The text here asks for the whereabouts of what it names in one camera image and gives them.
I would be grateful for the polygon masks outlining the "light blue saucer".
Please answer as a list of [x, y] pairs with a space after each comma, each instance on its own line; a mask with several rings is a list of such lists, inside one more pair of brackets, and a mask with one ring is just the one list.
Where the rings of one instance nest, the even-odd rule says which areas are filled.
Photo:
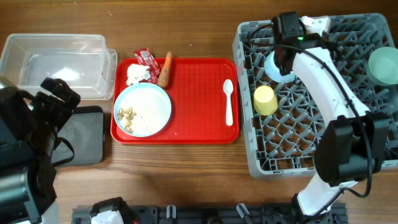
[[279, 68], [275, 64], [274, 60], [275, 52], [272, 51], [264, 61], [264, 71], [267, 76], [277, 83], [290, 83], [295, 80], [294, 72], [290, 72], [288, 75], [281, 75]]

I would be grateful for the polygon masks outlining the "yellow cup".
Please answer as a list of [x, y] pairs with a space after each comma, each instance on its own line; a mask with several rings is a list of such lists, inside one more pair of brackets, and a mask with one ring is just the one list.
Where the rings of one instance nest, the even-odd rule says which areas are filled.
[[278, 101], [271, 87], [262, 85], [256, 88], [254, 92], [254, 109], [263, 116], [269, 116], [276, 112]]

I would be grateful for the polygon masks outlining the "white plastic spoon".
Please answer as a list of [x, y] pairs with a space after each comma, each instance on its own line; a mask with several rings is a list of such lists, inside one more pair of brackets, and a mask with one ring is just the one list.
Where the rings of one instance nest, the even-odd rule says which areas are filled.
[[230, 79], [226, 79], [223, 84], [223, 91], [226, 95], [226, 125], [233, 125], [233, 110], [231, 95], [233, 93], [233, 83]]

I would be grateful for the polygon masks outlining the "mint green bowl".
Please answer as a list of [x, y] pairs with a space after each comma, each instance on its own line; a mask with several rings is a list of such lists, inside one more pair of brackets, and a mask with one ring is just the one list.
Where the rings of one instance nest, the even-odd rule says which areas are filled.
[[366, 75], [375, 85], [396, 85], [397, 49], [393, 47], [381, 47], [376, 49], [369, 57]]

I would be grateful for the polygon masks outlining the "orange carrot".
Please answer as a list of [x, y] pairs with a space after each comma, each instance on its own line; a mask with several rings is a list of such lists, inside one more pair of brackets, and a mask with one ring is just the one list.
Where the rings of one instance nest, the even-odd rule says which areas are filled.
[[167, 52], [165, 57], [164, 66], [161, 69], [159, 78], [158, 78], [158, 86], [161, 88], [167, 88], [169, 84], [169, 76], [170, 76], [170, 68], [172, 63], [172, 52]]

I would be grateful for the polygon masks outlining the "red snack wrapper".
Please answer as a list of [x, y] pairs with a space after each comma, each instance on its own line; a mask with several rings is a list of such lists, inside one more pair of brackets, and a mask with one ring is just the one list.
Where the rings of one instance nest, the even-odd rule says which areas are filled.
[[134, 55], [137, 58], [139, 65], [148, 67], [144, 79], [149, 83], [157, 84], [161, 69], [152, 56], [150, 50], [148, 48], [135, 50]]

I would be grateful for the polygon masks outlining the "white tissue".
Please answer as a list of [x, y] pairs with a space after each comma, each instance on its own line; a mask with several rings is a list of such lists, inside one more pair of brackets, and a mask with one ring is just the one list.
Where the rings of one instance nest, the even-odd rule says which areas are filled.
[[126, 85], [131, 86], [143, 80], [150, 79], [150, 67], [145, 65], [132, 64], [127, 68], [127, 81]]

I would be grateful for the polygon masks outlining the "large light blue plate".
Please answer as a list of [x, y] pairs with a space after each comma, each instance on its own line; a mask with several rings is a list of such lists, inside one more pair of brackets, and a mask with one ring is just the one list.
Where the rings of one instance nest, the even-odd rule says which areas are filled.
[[[132, 133], [124, 129], [124, 121], [118, 120], [120, 108], [132, 107], [136, 113], [132, 121]], [[165, 90], [151, 83], [138, 83], [120, 92], [113, 107], [114, 120], [128, 136], [144, 138], [164, 129], [172, 114], [172, 102]]]

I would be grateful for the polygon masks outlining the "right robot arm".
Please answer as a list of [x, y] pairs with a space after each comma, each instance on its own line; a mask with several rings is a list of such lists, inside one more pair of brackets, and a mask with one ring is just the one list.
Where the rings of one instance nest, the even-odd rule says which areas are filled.
[[311, 33], [296, 12], [274, 17], [272, 31], [278, 69], [301, 80], [326, 126], [315, 151], [317, 172], [296, 196], [301, 212], [319, 216], [345, 192], [367, 197], [384, 160], [388, 117], [357, 98], [335, 66], [336, 44]]

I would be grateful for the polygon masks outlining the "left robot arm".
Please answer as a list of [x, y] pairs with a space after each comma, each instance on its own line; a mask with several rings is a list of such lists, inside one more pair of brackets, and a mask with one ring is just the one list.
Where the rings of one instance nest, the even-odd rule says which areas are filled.
[[59, 223], [53, 187], [56, 167], [72, 157], [52, 161], [58, 136], [80, 103], [80, 96], [61, 79], [46, 78], [49, 91], [31, 95], [1, 79], [1, 223]]

